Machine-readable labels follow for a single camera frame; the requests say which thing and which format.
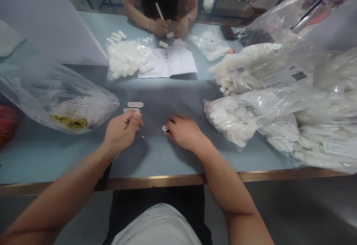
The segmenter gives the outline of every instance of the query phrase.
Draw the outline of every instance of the black pants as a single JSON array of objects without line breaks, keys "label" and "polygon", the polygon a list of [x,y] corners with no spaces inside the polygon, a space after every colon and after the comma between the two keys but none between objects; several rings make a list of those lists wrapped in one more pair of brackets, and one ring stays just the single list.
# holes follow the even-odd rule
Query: black pants
[{"label": "black pants", "polygon": [[205,225],[203,186],[153,187],[114,191],[108,235],[103,245],[110,245],[116,234],[148,208],[158,203],[167,203],[176,208],[186,217],[201,243],[212,245],[211,231]]}]

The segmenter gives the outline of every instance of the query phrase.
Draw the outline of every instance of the white panel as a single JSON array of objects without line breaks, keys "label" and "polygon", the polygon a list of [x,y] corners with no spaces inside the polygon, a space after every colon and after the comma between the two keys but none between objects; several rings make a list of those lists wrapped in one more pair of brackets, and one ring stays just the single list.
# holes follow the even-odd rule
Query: white panel
[{"label": "white panel", "polygon": [[0,0],[0,19],[62,64],[107,65],[70,0]]}]

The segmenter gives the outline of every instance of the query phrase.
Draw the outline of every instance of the white paper sheet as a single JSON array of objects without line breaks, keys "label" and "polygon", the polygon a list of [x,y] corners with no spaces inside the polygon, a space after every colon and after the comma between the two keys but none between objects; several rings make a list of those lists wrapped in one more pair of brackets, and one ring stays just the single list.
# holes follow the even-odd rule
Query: white paper sheet
[{"label": "white paper sheet", "polygon": [[167,49],[153,49],[157,56],[155,68],[148,72],[138,72],[138,78],[169,78],[173,75],[197,73],[192,53],[183,47],[171,46]]}]

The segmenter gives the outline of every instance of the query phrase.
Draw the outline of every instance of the hand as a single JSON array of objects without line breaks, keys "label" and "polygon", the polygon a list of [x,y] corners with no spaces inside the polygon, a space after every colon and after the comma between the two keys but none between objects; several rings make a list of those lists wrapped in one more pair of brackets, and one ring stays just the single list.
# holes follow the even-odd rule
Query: hand
[{"label": "hand", "polygon": [[185,16],[184,18],[180,19],[174,28],[175,37],[177,38],[186,37],[189,31],[189,26],[190,26],[190,19],[188,16]]},{"label": "hand", "polygon": [[161,18],[159,18],[154,23],[154,28],[152,32],[154,32],[159,37],[164,37],[168,32],[168,27],[170,26],[170,24],[171,24],[171,19],[164,21]]},{"label": "hand", "polygon": [[107,126],[102,146],[110,155],[125,150],[134,141],[138,127],[143,125],[141,114],[131,110],[112,118]]},{"label": "hand", "polygon": [[210,144],[197,123],[188,117],[175,115],[165,125],[170,130],[166,134],[171,141],[195,154]]}]

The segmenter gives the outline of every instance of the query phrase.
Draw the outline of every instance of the white shirt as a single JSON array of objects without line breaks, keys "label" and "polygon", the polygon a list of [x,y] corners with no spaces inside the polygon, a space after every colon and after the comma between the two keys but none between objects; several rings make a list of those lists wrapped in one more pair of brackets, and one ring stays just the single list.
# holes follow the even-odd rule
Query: white shirt
[{"label": "white shirt", "polygon": [[113,239],[112,245],[202,245],[186,218],[159,203],[147,209]]}]

